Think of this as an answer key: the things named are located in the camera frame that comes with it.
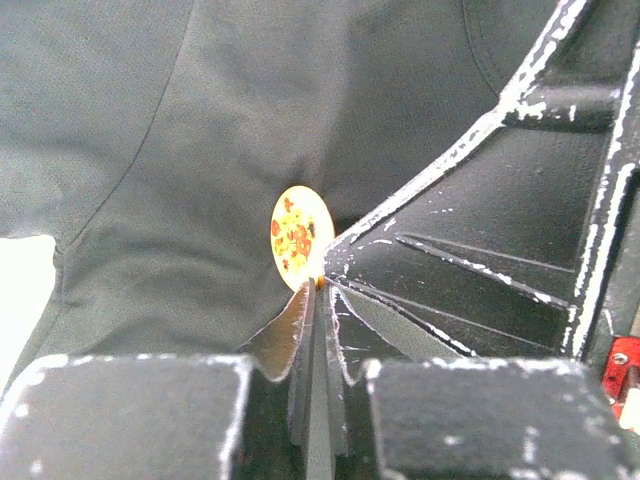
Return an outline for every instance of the white background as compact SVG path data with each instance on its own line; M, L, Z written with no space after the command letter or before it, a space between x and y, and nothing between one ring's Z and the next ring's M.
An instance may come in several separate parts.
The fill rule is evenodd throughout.
M51 237L0 239L0 392L49 300Z

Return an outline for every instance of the black rectangular block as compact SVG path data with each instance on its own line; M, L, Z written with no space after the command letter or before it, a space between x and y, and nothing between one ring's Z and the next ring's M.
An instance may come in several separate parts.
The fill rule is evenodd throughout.
M633 478L599 384L563 360L374 361L347 415L344 478Z
M44 357L2 403L0 478L296 478L286 388L248 356Z

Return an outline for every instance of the gray cloth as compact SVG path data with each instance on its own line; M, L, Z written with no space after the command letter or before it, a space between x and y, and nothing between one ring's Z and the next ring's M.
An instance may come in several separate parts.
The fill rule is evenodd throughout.
M232 352L290 292L282 191L340 229L440 155L554 0L0 0L0 236L52 235L16 367Z

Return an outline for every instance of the metal screw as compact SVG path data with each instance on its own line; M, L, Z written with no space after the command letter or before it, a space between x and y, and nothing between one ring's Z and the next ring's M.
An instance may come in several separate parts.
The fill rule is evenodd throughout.
M616 353L613 355L613 363L616 365L624 365L629 361L629 357L627 357L624 353Z

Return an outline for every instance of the round badge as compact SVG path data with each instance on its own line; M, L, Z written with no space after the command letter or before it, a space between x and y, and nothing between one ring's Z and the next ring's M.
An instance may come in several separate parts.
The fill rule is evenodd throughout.
M296 186L280 196L271 217L271 250L291 290L309 278L322 284L323 252L334 237L331 215L316 192Z

